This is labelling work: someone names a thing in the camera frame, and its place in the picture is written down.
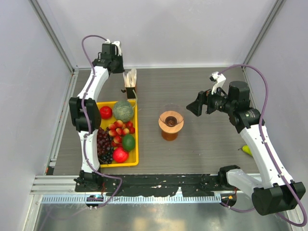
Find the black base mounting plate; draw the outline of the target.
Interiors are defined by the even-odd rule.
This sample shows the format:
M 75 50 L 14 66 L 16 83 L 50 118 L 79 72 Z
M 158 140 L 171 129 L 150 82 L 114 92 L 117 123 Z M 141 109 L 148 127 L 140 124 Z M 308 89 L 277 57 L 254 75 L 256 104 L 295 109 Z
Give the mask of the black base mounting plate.
M 226 186 L 218 175 L 210 174 L 128 174 L 115 175 L 120 180 L 99 177 L 93 180 L 74 179 L 76 192 L 100 192 L 111 196 L 172 197 L 181 189 L 184 197 L 213 196 L 215 191 L 234 191 Z

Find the green netted melon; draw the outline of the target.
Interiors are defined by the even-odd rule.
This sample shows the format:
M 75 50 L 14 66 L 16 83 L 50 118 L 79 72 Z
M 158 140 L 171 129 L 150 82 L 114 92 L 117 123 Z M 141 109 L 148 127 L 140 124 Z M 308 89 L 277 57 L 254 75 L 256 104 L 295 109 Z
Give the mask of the green netted melon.
M 113 115 L 116 120 L 130 121 L 134 116 L 134 110 L 128 101 L 118 101 L 113 106 Z

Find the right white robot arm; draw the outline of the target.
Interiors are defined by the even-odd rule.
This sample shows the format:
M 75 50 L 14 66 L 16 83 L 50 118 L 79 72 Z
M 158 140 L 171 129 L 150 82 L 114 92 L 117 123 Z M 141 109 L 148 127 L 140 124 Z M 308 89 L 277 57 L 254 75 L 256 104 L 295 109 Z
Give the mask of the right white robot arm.
M 215 111 L 227 113 L 229 121 L 250 148 L 261 179 L 257 180 L 243 172 L 238 166 L 222 167 L 218 185 L 224 190 L 232 186 L 250 196 L 256 211 L 264 216 L 295 209 L 306 192 L 302 182 L 295 182 L 278 159 L 261 119 L 261 113 L 250 107 L 250 88 L 247 83 L 233 81 L 229 91 L 213 88 L 198 93 L 196 100 L 187 109 L 194 115 L 202 114 L 203 105 L 207 114 Z

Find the red apple front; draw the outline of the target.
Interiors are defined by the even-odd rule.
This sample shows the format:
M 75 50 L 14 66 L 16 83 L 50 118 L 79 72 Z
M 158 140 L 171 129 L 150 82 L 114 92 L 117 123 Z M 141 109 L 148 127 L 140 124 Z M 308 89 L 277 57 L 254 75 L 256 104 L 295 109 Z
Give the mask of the red apple front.
M 113 160 L 117 163 L 125 162 L 129 157 L 129 153 L 122 147 L 118 147 L 113 152 Z

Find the dark purple grape bunch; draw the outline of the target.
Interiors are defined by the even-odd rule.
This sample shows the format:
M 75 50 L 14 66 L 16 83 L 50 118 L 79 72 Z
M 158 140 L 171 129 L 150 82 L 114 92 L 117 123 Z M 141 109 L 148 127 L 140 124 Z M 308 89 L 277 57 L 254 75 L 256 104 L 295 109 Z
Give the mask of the dark purple grape bunch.
M 111 164 L 113 161 L 114 147 L 108 130 L 98 129 L 97 133 L 97 156 L 101 165 Z

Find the yellow plastic fruit tray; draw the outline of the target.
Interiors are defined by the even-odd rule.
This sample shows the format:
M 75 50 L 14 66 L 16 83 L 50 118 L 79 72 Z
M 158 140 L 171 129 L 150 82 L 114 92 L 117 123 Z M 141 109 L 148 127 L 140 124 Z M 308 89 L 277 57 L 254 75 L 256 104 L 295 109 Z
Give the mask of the yellow plastic fruit tray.
M 113 102 L 99 102 L 101 125 L 97 134 L 97 152 L 101 167 L 130 167 L 139 163 L 138 106 L 129 100 L 133 108 L 132 118 L 121 121 L 115 118 Z

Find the round wooden dripper stand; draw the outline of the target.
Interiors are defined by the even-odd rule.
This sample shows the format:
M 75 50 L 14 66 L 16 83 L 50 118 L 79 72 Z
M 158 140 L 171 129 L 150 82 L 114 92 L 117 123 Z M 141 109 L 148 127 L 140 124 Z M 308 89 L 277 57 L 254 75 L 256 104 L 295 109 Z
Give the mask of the round wooden dripper stand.
M 158 124 L 159 124 L 161 130 L 163 130 L 163 131 L 165 131 L 167 133 L 177 133 L 177 132 L 179 132 L 183 128 L 184 121 L 181 122 L 179 125 L 177 125 L 175 127 L 168 127 L 159 118 L 158 119 Z

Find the red apple back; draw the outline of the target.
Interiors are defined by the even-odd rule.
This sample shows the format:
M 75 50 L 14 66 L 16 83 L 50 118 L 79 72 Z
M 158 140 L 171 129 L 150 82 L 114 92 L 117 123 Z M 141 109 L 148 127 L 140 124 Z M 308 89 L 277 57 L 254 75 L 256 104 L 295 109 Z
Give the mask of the red apple back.
M 108 120 L 113 116 L 112 108 L 109 106 L 103 106 L 99 109 L 101 118 L 104 120 Z

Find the green lime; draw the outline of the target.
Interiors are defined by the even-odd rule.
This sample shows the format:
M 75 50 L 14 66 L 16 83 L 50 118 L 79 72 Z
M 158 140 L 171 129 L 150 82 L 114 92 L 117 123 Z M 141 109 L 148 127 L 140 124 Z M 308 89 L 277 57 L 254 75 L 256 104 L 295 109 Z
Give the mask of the green lime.
M 135 138 L 131 134 L 127 134 L 122 138 L 122 147 L 127 152 L 132 151 L 135 148 Z

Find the red apple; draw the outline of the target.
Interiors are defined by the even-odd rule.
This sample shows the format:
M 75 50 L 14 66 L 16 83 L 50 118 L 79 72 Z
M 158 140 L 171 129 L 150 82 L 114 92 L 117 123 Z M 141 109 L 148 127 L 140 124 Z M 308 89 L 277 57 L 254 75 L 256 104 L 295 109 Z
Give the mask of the red apple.
M 118 147 L 113 152 L 113 160 L 117 163 L 125 162 L 129 157 L 129 153 L 122 147 Z
M 101 118 L 104 120 L 108 120 L 113 116 L 112 108 L 109 106 L 103 106 L 99 109 Z

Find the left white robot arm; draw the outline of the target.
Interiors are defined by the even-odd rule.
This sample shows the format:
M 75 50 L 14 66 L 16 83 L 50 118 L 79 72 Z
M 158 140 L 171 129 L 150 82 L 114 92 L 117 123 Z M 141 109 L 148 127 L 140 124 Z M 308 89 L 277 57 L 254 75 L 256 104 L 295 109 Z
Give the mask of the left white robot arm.
M 103 185 L 97 154 L 97 135 L 101 114 L 97 106 L 99 93 L 111 73 L 123 73 L 123 56 L 120 41 L 105 42 L 97 59 L 91 64 L 90 76 L 81 92 L 69 100 L 69 111 L 82 148 L 82 166 L 75 179 L 76 191 L 99 191 Z

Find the dark filter holder box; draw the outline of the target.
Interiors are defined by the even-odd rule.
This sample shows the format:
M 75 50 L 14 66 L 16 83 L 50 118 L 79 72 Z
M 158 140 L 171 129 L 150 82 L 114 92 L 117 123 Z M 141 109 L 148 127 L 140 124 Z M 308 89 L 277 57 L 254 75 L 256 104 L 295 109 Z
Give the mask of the dark filter holder box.
M 132 84 L 125 82 L 124 88 L 121 89 L 121 92 L 126 94 L 127 99 L 136 99 L 136 94 L 137 94 L 136 82 Z

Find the green pear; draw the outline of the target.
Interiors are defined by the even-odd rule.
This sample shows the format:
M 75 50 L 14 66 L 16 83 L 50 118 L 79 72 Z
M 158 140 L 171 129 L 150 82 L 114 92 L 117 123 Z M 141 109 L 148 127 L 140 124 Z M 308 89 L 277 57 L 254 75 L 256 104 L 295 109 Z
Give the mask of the green pear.
M 248 145 L 244 145 L 242 146 L 239 150 L 241 150 L 243 153 L 250 155 L 251 157 L 253 157 L 253 154 L 249 148 Z

